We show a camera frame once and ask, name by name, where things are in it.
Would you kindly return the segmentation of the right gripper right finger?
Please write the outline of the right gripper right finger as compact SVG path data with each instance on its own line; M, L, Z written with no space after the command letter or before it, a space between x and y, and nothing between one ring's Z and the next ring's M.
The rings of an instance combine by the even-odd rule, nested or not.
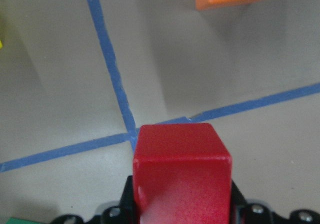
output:
M259 203L248 203L234 181L231 184L229 223L272 223L270 210Z

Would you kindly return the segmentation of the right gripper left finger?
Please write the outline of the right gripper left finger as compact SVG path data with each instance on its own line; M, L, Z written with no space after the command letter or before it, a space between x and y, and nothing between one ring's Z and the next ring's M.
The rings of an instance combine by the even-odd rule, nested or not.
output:
M128 176L118 205L108 207L101 215L101 223L138 223L134 201L133 178Z

